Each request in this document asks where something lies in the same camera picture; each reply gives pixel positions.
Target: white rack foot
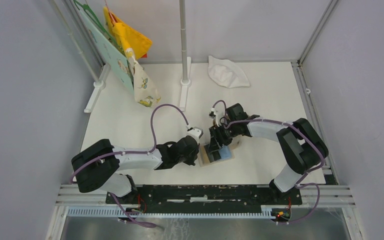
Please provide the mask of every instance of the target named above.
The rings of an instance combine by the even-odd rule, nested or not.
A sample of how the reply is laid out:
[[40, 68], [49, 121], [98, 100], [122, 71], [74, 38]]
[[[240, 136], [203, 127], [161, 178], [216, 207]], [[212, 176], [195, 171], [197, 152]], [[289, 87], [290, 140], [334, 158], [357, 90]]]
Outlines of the white rack foot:
[[110, 71], [111, 66], [108, 63], [105, 64], [102, 68], [102, 72], [99, 75], [99, 82], [93, 83], [95, 89], [93, 90], [92, 95], [90, 96], [89, 101], [87, 102], [86, 108], [84, 109], [85, 113], [90, 114], [94, 110], [98, 97], [101, 91], [105, 88], [105, 81], [107, 80]]
[[186, 102], [188, 100], [188, 89], [191, 86], [191, 65], [192, 58], [190, 56], [187, 57], [187, 81], [183, 79], [180, 80], [181, 92], [180, 92], [180, 101], [179, 101], [179, 109], [184, 112], [186, 111]]

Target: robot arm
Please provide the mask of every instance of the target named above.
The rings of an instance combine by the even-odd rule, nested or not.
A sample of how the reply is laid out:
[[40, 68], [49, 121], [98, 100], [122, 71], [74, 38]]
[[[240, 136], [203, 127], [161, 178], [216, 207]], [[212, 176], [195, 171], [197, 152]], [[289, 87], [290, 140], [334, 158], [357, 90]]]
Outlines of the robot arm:
[[[289, 191], [308, 170], [320, 163], [316, 151], [307, 142], [301, 144], [299, 141], [302, 137], [290, 127], [275, 121], [263, 120], [258, 115], [248, 116], [239, 103], [227, 108], [225, 114], [226, 116], [222, 117], [224, 122], [221, 123], [221, 120], [215, 119], [220, 117], [220, 114], [211, 109], [209, 116], [215, 120], [216, 124], [209, 128], [211, 134], [209, 153], [229, 145], [238, 135], [278, 142], [287, 164], [269, 184], [276, 195]], [[328, 148], [307, 119], [300, 118], [290, 124], [299, 129], [317, 147], [324, 158], [328, 156]]]
[[195, 165], [198, 157], [199, 139], [203, 130], [190, 128], [187, 136], [178, 142], [157, 144], [154, 151], [149, 148], [123, 148], [113, 146], [108, 139], [101, 139], [71, 160], [76, 171], [87, 162], [101, 157], [100, 160], [86, 166], [76, 174], [78, 189], [89, 193], [100, 189], [123, 197], [136, 191], [135, 183], [129, 175], [120, 175], [116, 171], [128, 169], [171, 169], [176, 164]]

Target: white wall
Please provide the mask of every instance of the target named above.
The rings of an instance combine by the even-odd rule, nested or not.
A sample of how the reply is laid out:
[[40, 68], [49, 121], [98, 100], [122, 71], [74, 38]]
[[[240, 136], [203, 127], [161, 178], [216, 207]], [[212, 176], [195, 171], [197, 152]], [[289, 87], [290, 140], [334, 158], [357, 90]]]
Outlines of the white wall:
[[[104, 21], [104, 0], [87, 1]], [[107, 0], [120, 19], [153, 41], [148, 62], [181, 61], [178, 0]], [[329, 0], [186, 0], [192, 61], [296, 60]]]
[[384, 0], [340, 1], [304, 75], [366, 237], [384, 239]]
[[47, 1], [0, 0], [0, 240], [44, 239], [92, 83]]

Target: table surface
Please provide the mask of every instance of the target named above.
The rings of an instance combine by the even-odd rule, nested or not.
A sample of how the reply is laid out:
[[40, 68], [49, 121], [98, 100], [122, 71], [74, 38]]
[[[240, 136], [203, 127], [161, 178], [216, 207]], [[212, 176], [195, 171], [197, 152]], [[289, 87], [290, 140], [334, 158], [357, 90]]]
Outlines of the table surface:
[[[240, 62], [251, 87], [225, 88], [218, 86], [208, 76], [207, 63], [193, 63], [190, 78], [192, 84], [184, 112], [191, 126], [204, 130], [201, 144], [210, 141], [208, 128], [213, 120], [208, 117], [211, 106], [217, 100], [225, 100], [227, 106], [240, 103], [248, 115], [260, 115], [267, 119], [295, 121], [306, 118], [297, 82], [290, 62]], [[179, 104], [181, 64], [144, 64], [149, 77], [161, 94], [161, 104]], [[222, 111], [223, 104], [217, 105]], [[151, 147], [154, 142], [150, 129], [153, 109], [135, 102], [112, 72], [106, 80], [87, 125], [82, 150], [100, 139], [124, 148]], [[186, 136], [182, 116], [171, 107], [160, 108], [154, 116], [154, 129], [158, 144], [178, 141]], [[242, 136], [240, 145], [233, 150], [234, 158], [200, 166], [178, 164], [172, 169], [131, 169], [119, 171], [133, 177], [142, 185], [244, 185], [268, 184], [286, 164], [279, 143]], [[312, 172], [303, 183], [325, 184], [321, 169]]]

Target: yellow garment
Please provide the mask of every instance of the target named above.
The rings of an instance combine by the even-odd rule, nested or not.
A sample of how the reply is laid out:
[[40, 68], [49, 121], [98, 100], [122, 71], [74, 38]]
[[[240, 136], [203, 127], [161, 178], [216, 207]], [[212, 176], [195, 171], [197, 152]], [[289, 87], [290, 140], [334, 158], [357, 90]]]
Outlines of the yellow garment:
[[152, 45], [152, 41], [149, 38], [121, 21], [115, 14], [112, 14], [112, 16], [116, 22], [113, 22], [106, 7], [103, 8], [103, 15], [108, 23], [109, 33], [115, 37], [117, 44], [127, 53], [127, 58], [132, 56], [132, 52], [127, 51], [129, 48], [133, 49], [136, 59], [140, 59], [148, 52]]

